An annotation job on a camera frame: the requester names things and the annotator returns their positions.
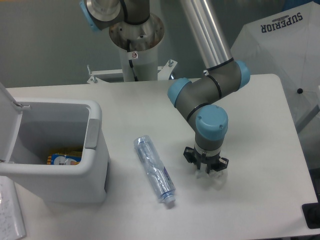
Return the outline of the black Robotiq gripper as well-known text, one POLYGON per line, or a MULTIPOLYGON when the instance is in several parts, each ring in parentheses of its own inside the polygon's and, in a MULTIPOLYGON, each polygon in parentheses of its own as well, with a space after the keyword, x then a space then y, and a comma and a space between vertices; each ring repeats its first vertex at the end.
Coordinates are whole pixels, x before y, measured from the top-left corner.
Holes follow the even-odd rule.
POLYGON ((209 174, 211 171, 219 172, 228 167, 229 160, 220 156, 220 152, 196 150, 186 146, 183 156, 188 163, 196 165, 197 169, 201 169, 201 164, 206 166, 205 172, 209 174))

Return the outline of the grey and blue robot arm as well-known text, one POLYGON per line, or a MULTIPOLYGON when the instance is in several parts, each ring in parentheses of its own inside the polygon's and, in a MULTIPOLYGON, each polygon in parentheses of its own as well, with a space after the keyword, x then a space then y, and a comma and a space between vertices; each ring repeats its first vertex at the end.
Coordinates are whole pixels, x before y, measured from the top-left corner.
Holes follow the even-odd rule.
MULTIPOLYGON (((164 24, 150 11, 147 0, 82 0, 80 8, 93 31, 109 30, 119 49, 126 82, 155 81, 158 78, 157 47, 164 37, 164 24)), ((197 81, 176 80, 167 95, 194 130, 193 147, 184 157, 206 172, 228 167, 220 152, 228 130, 228 115, 215 102, 244 87, 250 71, 235 61, 225 40, 212 4, 207 0, 183 0, 187 17, 207 74, 197 81)))

